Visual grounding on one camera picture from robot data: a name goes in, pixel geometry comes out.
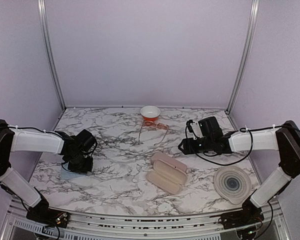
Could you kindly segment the pink hard glasses case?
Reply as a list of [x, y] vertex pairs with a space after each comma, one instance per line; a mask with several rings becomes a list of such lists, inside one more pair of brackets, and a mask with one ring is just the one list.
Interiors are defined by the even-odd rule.
[[176, 160], [175, 158], [170, 157], [169, 155], [158, 151], [156, 152], [152, 157], [151, 157], [151, 163], [154, 164], [155, 161], [160, 160], [163, 161], [167, 164], [172, 165], [174, 168], [177, 168], [183, 172], [186, 172], [187, 170], [187, 165], [185, 165], [184, 163], [182, 163], [181, 161]]

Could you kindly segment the pink soft glasses case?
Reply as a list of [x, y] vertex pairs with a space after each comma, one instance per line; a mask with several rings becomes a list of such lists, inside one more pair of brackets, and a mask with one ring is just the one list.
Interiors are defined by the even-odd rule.
[[146, 179], [165, 192], [176, 195], [182, 191], [188, 177], [176, 166], [158, 159], [154, 161], [153, 169], [146, 174]]

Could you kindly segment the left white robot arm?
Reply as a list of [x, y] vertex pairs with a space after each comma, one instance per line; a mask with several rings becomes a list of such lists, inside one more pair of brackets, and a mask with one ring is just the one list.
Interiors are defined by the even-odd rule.
[[86, 129], [68, 135], [63, 131], [9, 125], [0, 119], [0, 186], [26, 204], [27, 219], [64, 228], [70, 214], [51, 209], [43, 194], [12, 167], [10, 155], [13, 152], [57, 154], [67, 164], [67, 171], [86, 174], [92, 170], [97, 145], [96, 138]]

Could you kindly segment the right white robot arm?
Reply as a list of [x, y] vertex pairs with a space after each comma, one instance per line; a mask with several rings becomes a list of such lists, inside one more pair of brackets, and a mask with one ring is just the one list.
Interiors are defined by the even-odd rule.
[[282, 125], [257, 129], [243, 127], [223, 133], [217, 119], [211, 116], [198, 122], [188, 120], [185, 133], [192, 133], [193, 136], [186, 136], [178, 145], [184, 155], [199, 156], [212, 152], [218, 156], [238, 152], [251, 154], [253, 151], [279, 153], [277, 169], [244, 200], [242, 209], [220, 216], [224, 229], [250, 225], [257, 219], [263, 219], [262, 207], [300, 175], [300, 129], [292, 120], [287, 120]]

